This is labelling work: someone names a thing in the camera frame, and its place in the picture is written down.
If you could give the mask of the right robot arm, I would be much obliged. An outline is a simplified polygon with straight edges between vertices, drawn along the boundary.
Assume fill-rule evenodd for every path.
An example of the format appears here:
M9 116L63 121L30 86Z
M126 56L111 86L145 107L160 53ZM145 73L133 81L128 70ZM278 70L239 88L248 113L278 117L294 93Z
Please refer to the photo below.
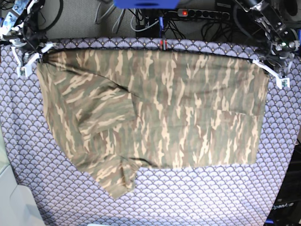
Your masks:
M0 23L0 42L11 45L18 77L30 76L33 64L55 47L36 18L44 5L44 0L16 0Z

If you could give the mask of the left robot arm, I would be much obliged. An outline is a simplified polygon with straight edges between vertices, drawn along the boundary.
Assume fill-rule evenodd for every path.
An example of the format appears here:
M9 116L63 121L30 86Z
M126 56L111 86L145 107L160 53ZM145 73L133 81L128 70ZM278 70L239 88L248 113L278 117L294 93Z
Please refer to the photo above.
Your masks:
M251 35L238 20L238 9L253 13L254 21L263 29L265 38L257 39ZM276 9L267 0L236 0L233 7L233 20L239 30L257 43L267 43L262 57L252 63L275 77L279 89L290 87L290 71L295 54L301 48L301 32L287 26Z

